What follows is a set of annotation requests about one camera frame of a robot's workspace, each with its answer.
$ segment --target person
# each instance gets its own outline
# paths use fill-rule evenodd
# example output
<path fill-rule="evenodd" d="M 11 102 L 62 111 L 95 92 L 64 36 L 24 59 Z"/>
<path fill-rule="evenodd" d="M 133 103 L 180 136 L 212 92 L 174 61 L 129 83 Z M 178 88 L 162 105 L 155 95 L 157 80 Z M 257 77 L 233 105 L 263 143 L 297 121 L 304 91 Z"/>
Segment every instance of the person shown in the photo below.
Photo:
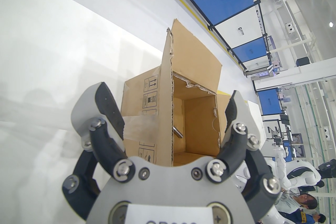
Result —
<path fill-rule="evenodd" d="M 325 215 L 319 213 L 319 214 L 306 214 L 300 209 L 297 209 L 295 212 L 292 213 L 285 213 L 285 212 L 279 212 L 284 218 L 289 219 L 290 221 L 293 221 L 296 224 L 300 223 L 307 223 L 307 224 L 314 224 L 315 222 L 318 223 L 324 223 L 326 220 Z"/>
<path fill-rule="evenodd" d="M 317 200 L 310 194 L 296 195 L 291 192 L 283 192 L 275 202 L 275 207 L 279 212 L 292 213 L 302 207 L 314 210 L 317 207 Z"/>

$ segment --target speaker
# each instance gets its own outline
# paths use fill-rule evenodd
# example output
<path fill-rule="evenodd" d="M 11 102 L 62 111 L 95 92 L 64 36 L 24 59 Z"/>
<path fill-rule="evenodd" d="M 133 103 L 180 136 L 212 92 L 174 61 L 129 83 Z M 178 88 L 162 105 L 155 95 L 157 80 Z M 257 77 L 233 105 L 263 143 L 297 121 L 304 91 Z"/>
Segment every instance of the speaker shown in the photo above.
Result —
<path fill-rule="evenodd" d="M 309 57 L 302 57 L 296 60 L 296 66 L 303 66 L 310 64 Z"/>
<path fill-rule="evenodd" d="M 324 129 L 324 134 L 327 140 L 332 140 L 331 136 L 330 136 L 330 132 L 329 132 L 329 127 L 323 127 Z"/>
<path fill-rule="evenodd" d="M 289 23 L 285 24 L 285 26 L 286 26 L 288 34 L 292 34 L 292 33 L 295 32 L 295 28 L 294 28 L 292 22 L 289 22 Z"/>

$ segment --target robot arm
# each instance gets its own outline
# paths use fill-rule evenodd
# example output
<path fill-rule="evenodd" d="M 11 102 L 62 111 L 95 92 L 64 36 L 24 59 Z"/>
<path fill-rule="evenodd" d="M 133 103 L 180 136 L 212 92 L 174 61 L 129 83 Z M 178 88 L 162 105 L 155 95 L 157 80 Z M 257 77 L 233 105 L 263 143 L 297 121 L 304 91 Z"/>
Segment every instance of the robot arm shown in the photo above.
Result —
<path fill-rule="evenodd" d="M 318 181 L 320 181 L 320 179 L 316 177 L 314 172 L 310 171 L 306 171 L 302 173 L 300 176 L 290 179 L 290 182 L 292 184 L 291 188 L 316 185 Z"/>
<path fill-rule="evenodd" d="M 286 156 L 286 151 L 282 146 L 275 149 L 276 173 L 274 175 L 279 179 L 281 187 L 289 190 L 292 188 L 292 183 L 287 178 L 286 161 L 284 159 Z"/>
<path fill-rule="evenodd" d="M 284 218 L 276 209 L 272 206 L 268 213 L 261 219 L 263 224 L 295 224 L 289 219 Z"/>

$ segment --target box flap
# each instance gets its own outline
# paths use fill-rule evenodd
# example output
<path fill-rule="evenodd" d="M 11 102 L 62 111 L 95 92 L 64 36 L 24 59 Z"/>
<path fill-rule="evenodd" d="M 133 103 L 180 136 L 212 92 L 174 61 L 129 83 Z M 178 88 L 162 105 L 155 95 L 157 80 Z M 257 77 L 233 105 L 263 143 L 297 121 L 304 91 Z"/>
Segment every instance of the box flap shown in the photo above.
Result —
<path fill-rule="evenodd" d="M 225 115 L 225 110 L 227 109 L 228 103 L 230 101 L 230 95 L 217 94 L 217 114 L 219 119 L 219 127 L 220 127 L 220 141 L 223 141 L 225 130 L 227 128 L 227 116 Z"/>
<path fill-rule="evenodd" d="M 217 92 L 221 63 L 177 19 L 174 20 L 172 34 L 174 36 L 173 71 Z"/>
<path fill-rule="evenodd" d="M 159 88 L 159 135 L 156 163 L 172 166 L 173 163 L 173 35 L 167 29 L 166 44 L 161 63 L 161 82 Z"/>

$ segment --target glass railing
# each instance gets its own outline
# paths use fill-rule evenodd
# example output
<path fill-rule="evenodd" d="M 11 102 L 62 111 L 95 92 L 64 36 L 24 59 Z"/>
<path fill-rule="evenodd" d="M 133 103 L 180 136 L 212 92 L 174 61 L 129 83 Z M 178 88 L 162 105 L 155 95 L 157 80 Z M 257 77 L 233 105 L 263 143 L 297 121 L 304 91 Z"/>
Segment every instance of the glass railing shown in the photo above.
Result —
<path fill-rule="evenodd" d="M 329 145 L 324 136 L 323 123 L 319 115 L 316 96 L 313 90 L 314 85 L 302 85 L 283 87 L 283 91 L 290 96 L 290 102 L 283 102 L 282 106 L 286 108 L 291 123 L 292 134 L 301 134 L 303 147 L 299 144 L 293 144 L 293 148 L 298 148 L 297 157 L 307 159 L 314 167 L 329 161 L 331 159 L 328 149 Z M 318 188 L 316 192 L 334 192 L 334 181 L 332 179 L 324 180 L 325 187 Z M 334 221 L 335 199 L 328 197 L 319 197 L 319 208 L 321 213 L 329 215 Z"/>

